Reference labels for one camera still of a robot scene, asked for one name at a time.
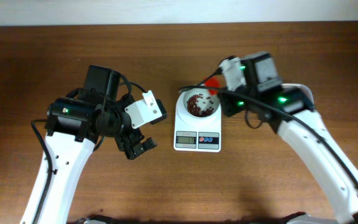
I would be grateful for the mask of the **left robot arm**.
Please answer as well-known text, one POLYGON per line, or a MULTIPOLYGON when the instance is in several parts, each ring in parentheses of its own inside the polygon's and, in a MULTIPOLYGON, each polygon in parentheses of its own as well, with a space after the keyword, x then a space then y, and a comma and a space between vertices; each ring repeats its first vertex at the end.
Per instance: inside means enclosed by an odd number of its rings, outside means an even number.
POLYGON ((91 65, 85 84, 56 99, 47 110, 46 135, 32 129, 42 162, 21 223, 66 223, 80 175, 104 138, 113 138, 128 160, 156 147, 140 127, 167 117, 151 91, 136 101, 132 84, 117 71, 91 65))

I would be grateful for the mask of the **orange measuring scoop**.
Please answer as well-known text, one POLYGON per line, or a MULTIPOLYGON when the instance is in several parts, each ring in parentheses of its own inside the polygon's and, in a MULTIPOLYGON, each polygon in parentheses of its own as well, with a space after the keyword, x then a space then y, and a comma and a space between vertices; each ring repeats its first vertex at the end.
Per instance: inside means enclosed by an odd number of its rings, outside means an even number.
MULTIPOLYGON (((212 78, 210 78, 210 79, 208 79, 208 80, 206 80, 205 81, 205 83, 204 83, 204 85, 205 86, 208 86, 208 87, 213 87, 213 88, 220 88, 220 84, 219 84, 219 80, 218 80, 218 78, 216 78, 216 77, 212 77, 212 78)), ((209 90, 209 93, 211 94, 211 95, 217 95, 218 94, 218 91, 217 90, 209 90)))

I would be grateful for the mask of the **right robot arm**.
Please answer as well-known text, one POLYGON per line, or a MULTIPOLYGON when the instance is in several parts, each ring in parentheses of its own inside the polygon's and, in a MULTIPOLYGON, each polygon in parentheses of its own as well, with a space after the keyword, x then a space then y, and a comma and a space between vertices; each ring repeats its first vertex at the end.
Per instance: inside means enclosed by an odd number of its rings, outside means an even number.
POLYGON ((219 64, 223 113, 251 111, 301 158, 329 200, 338 223, 358 223, 358 170, 336 143, 305 86, 286 87, 273 57, 257 52, 219 64))

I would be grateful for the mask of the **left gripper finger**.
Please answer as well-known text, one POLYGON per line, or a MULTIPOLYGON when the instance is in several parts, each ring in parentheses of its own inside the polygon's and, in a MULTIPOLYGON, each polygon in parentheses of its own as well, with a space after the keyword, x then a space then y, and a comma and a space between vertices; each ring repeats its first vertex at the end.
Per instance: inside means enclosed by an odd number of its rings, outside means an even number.
POLYGON ((128 160, 134 160, 145 152, 144 147, 141 144, 130 146, 125 149, 125 155, 128 160))
POLYGON ((157 147, 157 143, 152 138, 147 138, 144 142, 141 143, 141 149, 143 151, 148 151, 157 147))

